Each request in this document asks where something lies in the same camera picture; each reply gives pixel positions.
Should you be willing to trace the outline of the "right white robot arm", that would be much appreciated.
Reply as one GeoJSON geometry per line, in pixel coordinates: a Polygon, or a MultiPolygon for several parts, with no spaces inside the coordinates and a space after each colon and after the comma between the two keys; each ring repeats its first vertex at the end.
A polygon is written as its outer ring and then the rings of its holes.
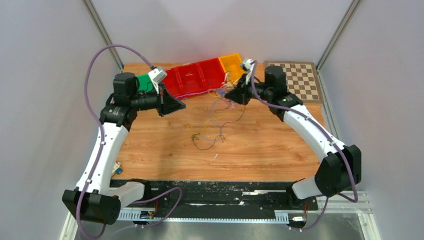
{"type": "Polygon", "coordinates": [[[225,98],[240,105],[257,99],[268,106],[275,116],[302,137],[320,160],[314,176],[297,180],[286,188],[286,204],[298,209],[309,197],[341,196],[347,189],[353,190],[351,201],[356,202],[356,185],[362,178],[361,150],[354,144],[344,144],[315,120],[304,103],[289,91],[286,73],[281,66],[266,67],[263,82],[255,81],[255,70],[253,64],[225,98]]]}

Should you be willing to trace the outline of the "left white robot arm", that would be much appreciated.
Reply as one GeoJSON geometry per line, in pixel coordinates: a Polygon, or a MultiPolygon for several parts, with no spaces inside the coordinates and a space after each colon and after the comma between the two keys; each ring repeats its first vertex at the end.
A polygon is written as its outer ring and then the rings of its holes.
{"type": "Polygon", "coordinates": [[[77,221],[112,225],[122,208],[134,202],[147,207],[153,201],[145,180],[129,180],[110,189],[113,167],[137,113],[156,110],[163,117],[186,108],[168,92],[163,83],[167,76],[164,70],[156,68],[147,75],[153,85],[148,92],[138,91],[139,81],[133,73],[123,72],[114,77],[113,93],[95,118],[98,135],[88,164],[75,188],[62,195],[62,202],[77,221]]]}

